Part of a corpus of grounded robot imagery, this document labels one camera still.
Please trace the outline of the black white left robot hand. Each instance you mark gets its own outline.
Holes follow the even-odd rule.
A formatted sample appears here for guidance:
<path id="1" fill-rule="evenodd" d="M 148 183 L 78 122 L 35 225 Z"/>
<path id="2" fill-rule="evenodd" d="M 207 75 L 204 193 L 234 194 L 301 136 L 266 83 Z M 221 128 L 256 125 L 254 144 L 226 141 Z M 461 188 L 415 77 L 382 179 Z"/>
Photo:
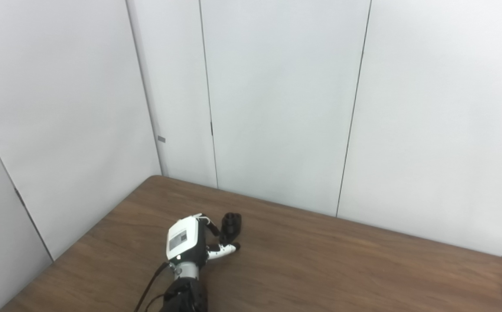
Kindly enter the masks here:
<path id="1" fill-rule="evenodd" d="M 199 213 L 180 219 L 168 231 L 166 258 L 174 265 L 192 263 L 201 269 L 208 260 L 219 259 L 241 248 L 235 240 L 241 233 L 242 215 L 227 213 L 217 227 Z"/>

